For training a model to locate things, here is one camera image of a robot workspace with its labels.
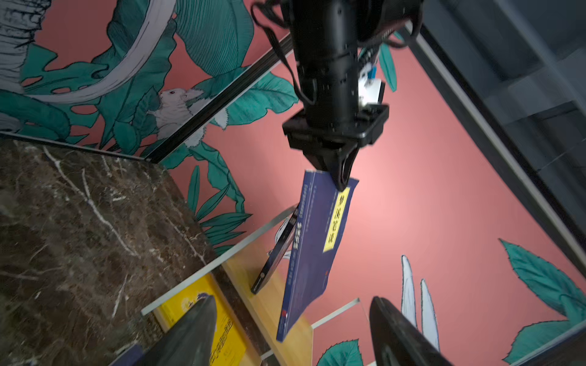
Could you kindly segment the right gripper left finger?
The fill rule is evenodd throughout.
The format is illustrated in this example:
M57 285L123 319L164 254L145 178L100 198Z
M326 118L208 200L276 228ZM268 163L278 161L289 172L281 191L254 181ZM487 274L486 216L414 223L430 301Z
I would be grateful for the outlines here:
M213 296L199 300L145 355L145 365L210 365L217 321Z

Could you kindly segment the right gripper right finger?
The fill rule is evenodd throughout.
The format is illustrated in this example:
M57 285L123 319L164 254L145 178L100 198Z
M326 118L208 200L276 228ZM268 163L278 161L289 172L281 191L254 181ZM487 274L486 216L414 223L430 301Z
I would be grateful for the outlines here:
M384 297L372 299L369 324L378 366L451 365Z

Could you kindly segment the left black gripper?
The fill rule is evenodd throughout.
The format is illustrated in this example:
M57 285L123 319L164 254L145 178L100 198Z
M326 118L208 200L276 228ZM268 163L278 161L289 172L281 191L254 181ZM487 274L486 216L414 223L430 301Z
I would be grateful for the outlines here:
M316 169L328 172L339 192L349 182L358 152L374 144L382 135L389 118L389 106L369 104L351 121L338 127L311 127L305 112L300 111L287 120L282 129L289 146L311 159L316 157Z

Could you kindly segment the purple book yellow label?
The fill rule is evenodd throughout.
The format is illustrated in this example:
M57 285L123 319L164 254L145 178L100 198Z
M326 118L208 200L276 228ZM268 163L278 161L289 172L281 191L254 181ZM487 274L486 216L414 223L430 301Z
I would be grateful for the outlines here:
M326 290L358 184L351 178L340 192L326 172L305 172L276 334L280 343Z

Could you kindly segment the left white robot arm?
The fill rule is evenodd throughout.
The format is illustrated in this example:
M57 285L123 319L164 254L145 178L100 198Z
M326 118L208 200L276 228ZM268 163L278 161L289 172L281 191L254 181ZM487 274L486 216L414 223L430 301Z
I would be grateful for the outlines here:
M304 108L282 125L289 146L343 191L358 152L378 140L389 118L382 101L360 101L360 73L381 45L401 49L417 38L423 3L264 1L250 10L290 31L297 66L288 71Z

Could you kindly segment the yellow cartoon cover book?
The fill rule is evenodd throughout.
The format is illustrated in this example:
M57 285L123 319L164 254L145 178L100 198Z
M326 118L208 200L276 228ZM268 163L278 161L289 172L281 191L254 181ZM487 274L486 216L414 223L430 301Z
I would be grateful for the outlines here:
M170 334L161 365L239 365L247 343L230 315L211 274L204 276L155 311Z

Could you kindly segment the dark purple bottom book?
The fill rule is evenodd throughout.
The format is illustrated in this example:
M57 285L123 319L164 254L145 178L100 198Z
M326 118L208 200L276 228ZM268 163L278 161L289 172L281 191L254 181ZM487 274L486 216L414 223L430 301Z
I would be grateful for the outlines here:
M143 358L143 349L139 344L133 344L125 349L109 366L134 366Z

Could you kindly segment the black wolf cover book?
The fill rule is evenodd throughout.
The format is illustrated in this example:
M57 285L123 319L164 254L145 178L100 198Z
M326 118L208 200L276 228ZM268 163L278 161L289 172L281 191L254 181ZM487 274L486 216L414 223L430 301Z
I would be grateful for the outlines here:
M288 248L291 245L289 238L295 229L298 220L298 212L299 208L296 207L292 214L284 220L283 224L277 231L275 236L275 246L269 253L269 257L264 267L262 267L261 272L251 287L251 292L253 294L258 294L265 287L285 256L285 253L288 251Z

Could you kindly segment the left black frame post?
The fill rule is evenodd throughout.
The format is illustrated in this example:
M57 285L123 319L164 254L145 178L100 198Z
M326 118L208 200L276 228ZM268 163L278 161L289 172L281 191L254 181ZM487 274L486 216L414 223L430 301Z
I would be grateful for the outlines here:
M281 64L283 62L278 58L278 54L274 50L269 50L219 91L181 128L157 143L144 159L149 163L161 163L186 140L203 131L213 120L218 120L218 115L222 111L228 112L232 105L245 110L244 114L236 114L238 125L242 125L252 111L271 110L281 113L283 108L291 108L298 101L291 82L271 74L271 71Z

